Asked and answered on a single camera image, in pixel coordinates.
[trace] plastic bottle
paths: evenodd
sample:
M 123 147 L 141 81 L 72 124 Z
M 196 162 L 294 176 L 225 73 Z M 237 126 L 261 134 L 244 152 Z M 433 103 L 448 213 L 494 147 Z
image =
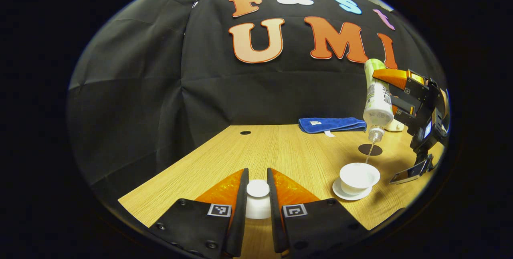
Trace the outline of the plastic bottle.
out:
M 374 144 L 383 138 L 384 129 L 394 119 L 394 113 L 388 83 L 372 78 L 374 70 L 386 69 L 383 62 L 377 59 L 367 60 L 364 69 L 367 79 L 367 97 L 363 120 L 369 126 L 369 141 Z

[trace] wooden tabletop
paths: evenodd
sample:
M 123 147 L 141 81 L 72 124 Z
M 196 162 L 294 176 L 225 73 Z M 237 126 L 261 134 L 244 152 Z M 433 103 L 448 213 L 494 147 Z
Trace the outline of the wooden tabletop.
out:
M 331 186 L 339 170 L 352 162 L 365 162 L 358 150 L 368 144 L 362 131 L 307 134 L 293 125 L 233 125 L 213 137 L 154 178 L 119 199 L 128 212 L 151 226 L 179 198 L 194 200 L 232 173 L 249 168 L 249 179 L 267 179 L 267 168 L 290 177 L 319 199 L 336 198 L 367 229 L 374 228 L 392 213 L 408 206 L 429 182 L 433 172 L 404 184 L 389 184 L 392 176 L 414 165 L 416 155 L 409 147 L 412 136 L 405 130 L 385 132 L 376 144 L 383 149 L 371 156 L 381 179 L 367 197 L 347 201 Z M 242 131 L 251 131 L 241 135 Z M 437 143 L 431 148 L 433 164 L 443 153 Z M 241 258 L 280 258 L 274 253 L 271 219 L 246 219 Z

